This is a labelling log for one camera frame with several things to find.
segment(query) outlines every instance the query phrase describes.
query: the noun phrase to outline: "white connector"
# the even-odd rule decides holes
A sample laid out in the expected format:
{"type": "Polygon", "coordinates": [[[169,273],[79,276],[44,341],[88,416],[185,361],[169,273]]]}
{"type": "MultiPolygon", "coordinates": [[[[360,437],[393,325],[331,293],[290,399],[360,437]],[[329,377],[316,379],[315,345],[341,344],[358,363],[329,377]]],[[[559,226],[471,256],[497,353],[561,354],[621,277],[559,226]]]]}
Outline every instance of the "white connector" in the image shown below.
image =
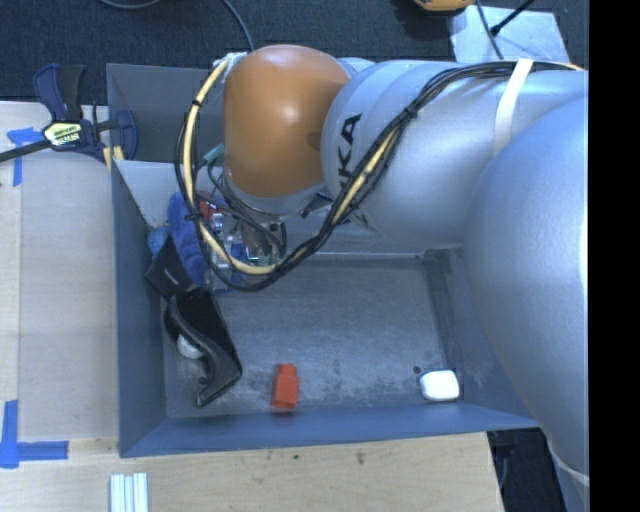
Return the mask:
{"type": "Polygon", "coordinates": [[[455,400],[460,396],[460,385],[451,370],[435,370],[420,377],[420,391],[427,400],[455,400]]]}
{"type": "Polygon", "coordinates": [[[149,512],[149,488],[146,473],[111,475],[109,481],[111,512],[149,512]]]}

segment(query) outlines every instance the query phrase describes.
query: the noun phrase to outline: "white object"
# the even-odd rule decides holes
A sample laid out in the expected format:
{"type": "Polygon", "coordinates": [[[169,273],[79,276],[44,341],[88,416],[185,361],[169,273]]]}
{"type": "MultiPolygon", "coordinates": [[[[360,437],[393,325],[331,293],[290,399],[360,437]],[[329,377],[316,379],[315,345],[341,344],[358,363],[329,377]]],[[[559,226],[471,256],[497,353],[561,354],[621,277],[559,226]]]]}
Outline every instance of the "white object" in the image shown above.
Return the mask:
{"type": "Polygon", "coordinates": [[[235,53],[227,53],[223,58],[217,59],[213,61],[213,67],[215,68],[218,64],[220,64],[224,59],[229,59],[229,64],[227,65],[227,69],[224,70],[222,75],[221,83],[224,84],[229,77],[229,73],[231,70],[247,56],[247,52],[235,52],[235,53]]]}
{"type": "Polygon", "coordinates": [[[146,473],[111,475],[111,512],[148,512],[149,490],[146,473]]]}
{"type": "Polygon", "coordinates": [[[498,110],[496,111],[496,133],[493,141],[494,156],[500,153],[511,140],[511,125],[513,124],[516,101],[532,66],[532,59],[519,59],[511,78],[509,78],[509,82],[507,82],[502,98],[500,98],[498,110]]]}
{"type": "Polygon", "coordinates": [[[187,359],[200,359],[204,356],[204,354],[189,343],[182,334],[178,336],[178,351],[187,359]]]}
{"type": "Polygon", "coordinates": [[[460,396],[460,385],[451,370],[436,370],[420,377],[420,391],[427,400],[455,400],[460,396]]]}

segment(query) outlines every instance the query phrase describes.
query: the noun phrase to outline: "dark background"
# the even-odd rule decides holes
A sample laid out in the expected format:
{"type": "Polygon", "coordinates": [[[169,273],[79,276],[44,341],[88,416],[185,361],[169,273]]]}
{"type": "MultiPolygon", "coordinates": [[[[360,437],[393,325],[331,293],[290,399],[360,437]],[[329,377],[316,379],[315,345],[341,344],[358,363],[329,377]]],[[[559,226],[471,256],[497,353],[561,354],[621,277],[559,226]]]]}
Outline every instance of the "dark background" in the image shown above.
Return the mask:
{"type": "MultiPolygon", "coordinates": [[[[412,0],[232,0],[232,6],[256,48],[293,43],[373,61],[455,60],[446,16],[428,14],[412,0]]],[[[589,69],[588,0],[538,0],[529,9],[553,12],[571,61],[589,69]]],[[[0,99],[34,101],[34,73],[55,62],[85,65],[81,102],[106,105],[107,63],[205,69],[248,44],[222,0],[162,0],[141,10],[99,0],[0,0],[0,48],[0,99]]],[[[539,429],[488,436],[498,477],[505,477],[507,512],[565,512],[539,429]]]]}

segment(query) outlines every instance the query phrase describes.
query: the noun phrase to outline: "silver cylinder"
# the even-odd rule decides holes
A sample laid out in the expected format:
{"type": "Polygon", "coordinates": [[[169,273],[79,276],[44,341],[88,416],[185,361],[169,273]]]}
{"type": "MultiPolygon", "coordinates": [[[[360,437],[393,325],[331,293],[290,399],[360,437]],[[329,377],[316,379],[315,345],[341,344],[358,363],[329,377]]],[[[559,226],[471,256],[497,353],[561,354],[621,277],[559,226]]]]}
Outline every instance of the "silver cylinder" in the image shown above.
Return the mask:
{"type": "MultiPolygon", "coordinates": [[[[383,128],[451,62],[388,61],[364,69],[338,94],[324,123],[322,170],[335,197],[383,128]]],[[[417,249],[458,247],[478,176],[494,157],[495,117],[506,79],[450,85],[406,128],[378,188],[360,207],[365,225],[417,249]]],[[[582,96],[587,72],[532,73],[513,114],[513,136],[582,96]]]]}
{"type": "Polygon", "coordinates": [[[482,328],[585,502],[587,103],[544,116],[483,171],[463,248],[482,328]]]}

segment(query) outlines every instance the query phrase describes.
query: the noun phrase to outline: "wire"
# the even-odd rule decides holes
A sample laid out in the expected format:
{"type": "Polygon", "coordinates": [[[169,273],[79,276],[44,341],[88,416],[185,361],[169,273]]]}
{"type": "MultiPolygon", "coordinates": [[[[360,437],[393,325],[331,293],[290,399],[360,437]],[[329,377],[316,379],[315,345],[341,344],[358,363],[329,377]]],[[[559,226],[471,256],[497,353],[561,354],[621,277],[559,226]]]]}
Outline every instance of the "wire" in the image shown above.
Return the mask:
{"type": "MultiPolygon", "coordinates": [[[[147,7],[151,7],[152,5],[155,5],[155,4],[159,3],[161,0],[149,0],[148,2],[145,2],[143,4],[121,4],[121,3],[118,3],[118,2],[113,1],[113,0],[98,0],[98,1],[102,2],[105,5],[108,5],[109,7],[113,7],[115,9],[136,10],[136,9],[145,9],[147,7]]],[[[247,28],[247,25],[243,21],[243,19],[240,16],[240,14],[238,14],[238,11],[235,9],[235,7],[233,7],[233,5],[231,4],[231,2],[229,0],[222,0],[222,2],[227,7],[227,9],[229,9],[231,14],[233,14],[234,18],[236,19],[236,21],[240,25],[240,28],[242,29],[242,31],[244,32],[245,37],[247,38],[247,43],[249,44],[249,49],[251,51],[255,50],[255,48],[253,46],[253,39],[251,38],[251,34],[249,33],[249,29],[247,28]]]]}
{"type": "Polygon", "coordinates": [[[498,48],[498,44],[496,43],[496,39],[494,37],[497,34],[497,32],[496,34],[494,34],[492,29],[489,28],[489,23],[487,23],[487,17],[484,15],[484,6],[482,5],[482,2],[480,0],[476,0],[476,4],[478,4],[478,14],[480,14],[480,20],[482,21],[482,26],[484,27],[484,31],[486,32],[487,37],[489,38],[489,42],[491,43],[491,46],[493,46],[493,51],[496,52],[496,55],[500,60],[504,60],[504,55],[500,51],[500,48],[498,48]]]}
{"type": "Polygon", "coordinates": [[[500,491],[504,493],[504,484],[507,482],[507,476],[509,474],[509,457],[501,457],[502,471],[500,473],[500,491]]]}
{"type": "Polygon", "coordinates": [[[500,32],[516,16],[519,16],[520,13],[522,11],[524,11],[527,7],[529,7],[534,1],[535,0],[527,0],[520,7],[518,7],[515,11],[510,13],[509,16],[507,16],[505,19],[503,19],[500,23],[498,23],[497,25],[494,25],[493,27],[491,27],[491,30],[489,31],[489,32],[491,32],[491,35],[492,36],[497,36],[498,32],[500,32]]]}
{"type": "Polygon", "coordinates": [[[244,23],[244,21],[238,14],[238,11],[236,11],[233,5],[231,5],[231,2],[229,2],[229,0],[222,0],[222,2],[224,3],[224,5],[227,6],[227,9],[231,11],[231,14],[233,14],[233,16],[235,17],[236,21],[240,25],[240,28],[242,28],[242,31],[244,32],[244,35],[247,38],[247,42],[249,43],[249,49],[253,51],[255,48],[253,46],[253,40],[251,39],[251,34],[249,33],[249,29],[247,28],[247,25],[244,23]]]}
{"type": "Polygon", "coordinates": [[[222,198],[226,203],[226,206],[224,205],[216,205],[216,206],[218,206],[222,210],[229,212],[235,219],[240,220],[245,224],[248,224],[249,226],[251,226],[255,231],[259,233],[260,237],[263,239],[263,242],[268,243],[267,239],[271,240],[271,243],[275,245],[276,248],[278,249],[278,253],[282,253],[282,242],[278,240],[278,238],[269,229],[265,228],[259,222],[252,219],[248,214],[245,214],[241,208],[234,206],[236,205],[235,199],[226,190],[224,186],[224,182],[222,180],[222,174],[218,178],[214,178],[213,165],[207,166],[207,172],[209,174],[209,179],[214,185],[214,189],[209,198],[200,196],[200,199],[204,199],[205,201],[208,201],[211,199],[215,191],[219,190],[220,194],[222,194],[222,198]]]}
{"type": "Polygon", "coordinates": [[[149,0],[143,4],[120,4],[118,2],[113,2],[112,0],[98,0],[109,7],[114,7],[116,9],[127,9],[127,10],[135,10],[135,9],[145,9],[147,7],[151,7],[159,3],[161,0],[149,0]]]}
{"type": "MultiPolygon", "coordinates": [[[[202,237],[199,238],[204,254],[207,254],[208,250],[213,250],[222,261],[228,264],[231,270],[231,278],[225,275],[222,269],[213,263],[211,258],[208,258],[207,261],[210,267],[225,284],[242,291],[258,291],[266,288],[296,268],[306,258],[315,254],[330,238],[334,229],[349,219],[349,216],[355,212],[382,179],[395,154],[405,128],[429,102],[449,85],[466,78],[508,78],[512,75],[518,63],[517,61],[505,60],[485,62],[471,66],[449,68],[432,77],[420,90],[416,98],[392,119],[373,141],[335,198],[318,232],[301,243],[277,264],[255,266],[240,261],[227,253],[213,228],[204,221],[195,202],[195,177],[197,177],[199,168],[202,167],[197,167],[193,163],[197,159],[193,144],[196,119],[209,90],[230,62],[231,58],[227,57],[214,67],[193,100],[180,127],[176,143],[174,168],[180,191],[190,212],[189,217],[193,219],[202,234],[202,237]]],[[[575,66],[562,63],[534,62],[531,72],[575,69],[575,66]]],[[[220,189],[223,181],[218,181],[217,184],[220,189]]]]}

